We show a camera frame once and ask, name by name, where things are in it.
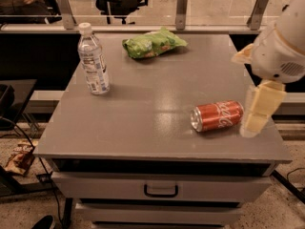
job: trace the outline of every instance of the drawer handle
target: drawer handle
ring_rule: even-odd
[[[148,192],[148,185],[145,184],[144,185],[144,194],[147,197],[152,197],[152,198],[174,198],[178,195],[178,186],[177,185],[174,186],[174,193],[171,195],[155,195],[155,194],[151,194]]]

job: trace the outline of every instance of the water bottle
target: water bottle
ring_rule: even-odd
[[[110,82],[102,47],[97,37],[93,34],[90,23],[81,23],[78,28],[81,34],[78,43],[78,54],[88,88],[92,94],[105,94],[110,90]]]

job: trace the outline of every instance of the metal post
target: metal post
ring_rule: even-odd
[[[268,5],[269,0],[256,0],[251,17],[249,18],[247,25],[252,31],[256,31],[260,28],[264,11]]]
[[[69,0],[56,0],[56,2],[63,18],[64,28],[73,29],[76,22],[71,12]]]
[[[177,11],[175,17],[175,27],[177,30],[185,29],[188,0],[177,0]]]

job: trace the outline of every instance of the drawer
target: drawer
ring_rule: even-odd
[[[93,229],[224,229],[223,226],[175,225],[175,224],[139,224],[139,223],[93,223]]]
[[[268,177],[54,172],[52,179],[66,198],[246,202],[271,185]]]
[[[180,207],[134,204],[76,203],[90,221],[185,225],[225,225],[239,219],[240,208]]]

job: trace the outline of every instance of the gray tabletop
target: gray tabletop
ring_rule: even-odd
[[[134,60],[122,48],[130,33],[98,34],[111,91],[92,95],[77,68],[35,154],[54,158],[143,160],[291,160],[270,121],[255,138],[239,126],[197,133],[190,112],[199,104],[236,100],[244,104],[251,78],[232,63],[228,35],[178,34],[188,42],[156,58]]]

